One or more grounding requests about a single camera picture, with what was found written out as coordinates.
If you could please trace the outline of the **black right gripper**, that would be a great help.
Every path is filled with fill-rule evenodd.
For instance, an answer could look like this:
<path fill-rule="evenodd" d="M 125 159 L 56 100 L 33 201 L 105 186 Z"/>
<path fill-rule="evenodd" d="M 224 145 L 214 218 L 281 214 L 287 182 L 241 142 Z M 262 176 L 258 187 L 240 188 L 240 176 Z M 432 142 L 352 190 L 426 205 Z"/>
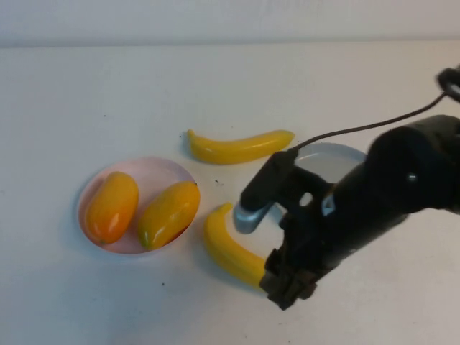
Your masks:
<path fill-rule="evenodd" d="M 345 200 L 339 195 L 315 195 L 302 206 L 300 196 L 278 196 L 286 209 L 279 222 L 283 241 L 267 257 L 259 286 L 281 310 L 307 300 L 317 282 L 341 261 Z"/>

